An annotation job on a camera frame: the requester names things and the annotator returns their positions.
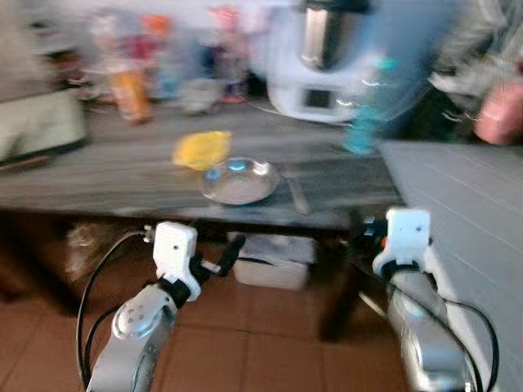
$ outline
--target gray table top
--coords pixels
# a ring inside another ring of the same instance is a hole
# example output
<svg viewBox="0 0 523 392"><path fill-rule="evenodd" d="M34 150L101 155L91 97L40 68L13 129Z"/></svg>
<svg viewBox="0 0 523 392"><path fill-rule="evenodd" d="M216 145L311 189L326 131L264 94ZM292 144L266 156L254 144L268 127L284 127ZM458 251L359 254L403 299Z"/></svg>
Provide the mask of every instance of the gray table top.
<svg viewBox="0 0 523 392"><path fill-rule="evenodd" d="M87 127L92 142L86 147L45 167L2 174L0 210L345 230L349 208L400 202L380 157L359 158L339 148L342 127L250 105L199 118L160 107L152 122L140 126L126 124L116 113L89 113ZM249 206L207 200L199 191L201 173L171 163L181 136L207 129L232 131L233 155L265 159L278 169L290 164L312 213L295 211L283 179L269 198Z"/></svg>

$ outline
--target water bottle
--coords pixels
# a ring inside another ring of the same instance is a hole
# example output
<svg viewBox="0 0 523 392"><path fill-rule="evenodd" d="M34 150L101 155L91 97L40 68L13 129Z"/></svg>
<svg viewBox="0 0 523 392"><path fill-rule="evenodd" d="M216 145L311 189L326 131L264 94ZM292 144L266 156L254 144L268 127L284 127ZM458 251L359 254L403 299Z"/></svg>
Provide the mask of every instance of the water bottle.
<svg viewBox="0 0 523 392"><path fill-rule="evenodd" d="M150 14L142 17L142 24L150 45L144 67L149 97L154 100L175 100L181 83L182 63L172 19Z"/></svg>
<svg viewBox="0 0 523 392"><path fill-rule="evenodd" d="M364 101L358 106L355 120L346 129L343 142L343 147L353 154L365 155L376 151L376 136L387 120L391 99L394 99L391 71L395 67L395 60L380 58L374 63L373 80L362 81L365 84Z"/></svg>

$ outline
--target yellow cloth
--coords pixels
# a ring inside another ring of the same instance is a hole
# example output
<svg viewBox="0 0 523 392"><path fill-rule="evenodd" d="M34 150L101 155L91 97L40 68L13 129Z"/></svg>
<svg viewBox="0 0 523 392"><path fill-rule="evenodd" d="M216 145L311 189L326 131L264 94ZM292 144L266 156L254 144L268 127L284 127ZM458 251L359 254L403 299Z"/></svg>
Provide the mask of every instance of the yellow cloth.
<svg viewBox="0 0 523 392"><path fill-rule="evenodd" d="M229 155L232 134L227 131L205 131L184 136L175 145L172 161L195 170L207 170Z"/></svg>

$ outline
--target bottle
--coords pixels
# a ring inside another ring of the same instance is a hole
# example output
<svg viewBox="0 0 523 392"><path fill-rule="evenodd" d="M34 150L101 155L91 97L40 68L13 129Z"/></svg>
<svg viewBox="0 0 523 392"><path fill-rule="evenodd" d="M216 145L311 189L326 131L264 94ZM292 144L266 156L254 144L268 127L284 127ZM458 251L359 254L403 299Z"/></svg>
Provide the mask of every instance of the bottle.
<svg viewBox="0 0 523 392"><path fill-rule="evenodd" d="M163 15L146 15L142 18L150 52L144 62L146 86L154 100L177 98L181 81L180 56L173 50L171 19Z"/></svg>
<svg viewBox="0 0 523 392"><path fill-rule="evenodd" d="M150 119L150 104L143 77L136 63L121 48L121 40L116 34L117 23L115 15L99 14L93 18L91 32L101 52L118 111L131 123L144 123Z"/></svg>
<svg viewBox="0 0 523 392"><path fill-rule="evenodd" d="M376 135L386 122L385 113L393 104L391 71L395 67L395 60L380 58L374 62L373 81L362 81L365 84L364 102L358 106L356 118L346 129L347 136L343 142L343 147L353 154L366 155L376 151Z"/></svg>
<svg viewBox="0 0 523 392"><path fill-rule="evenodd" d="M214 63L217 78L225 84L221 100L228 104L246 102L248 44L240 28L240 13L235 7L210 8L217 22L217 46Z"/></svg>

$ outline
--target orange bottle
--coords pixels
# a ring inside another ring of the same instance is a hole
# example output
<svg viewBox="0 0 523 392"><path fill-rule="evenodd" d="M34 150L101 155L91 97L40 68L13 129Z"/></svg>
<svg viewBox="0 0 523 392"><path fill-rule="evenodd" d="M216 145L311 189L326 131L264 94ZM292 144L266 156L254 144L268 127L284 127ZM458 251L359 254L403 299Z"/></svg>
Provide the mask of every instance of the orange bottle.
<svg viewBox="0 0 523 392"><path fill-rule="evenodd" d="M108 70L109 84L122 117L135 124L149 121L150 103L141 71L130 60L115 60Z"/></svg>

